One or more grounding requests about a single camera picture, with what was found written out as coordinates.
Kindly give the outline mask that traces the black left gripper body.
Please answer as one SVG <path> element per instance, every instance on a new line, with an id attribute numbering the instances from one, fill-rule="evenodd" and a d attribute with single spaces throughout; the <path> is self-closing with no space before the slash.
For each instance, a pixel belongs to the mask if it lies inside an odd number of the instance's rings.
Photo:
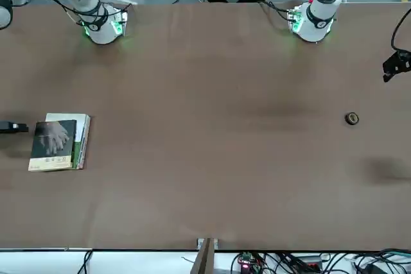
<path id="1" fill-rule="evenodd" d="M 410 71 L 410 52 L 394 52 L 383 62 L 384 75 L 397 75 Z"/>

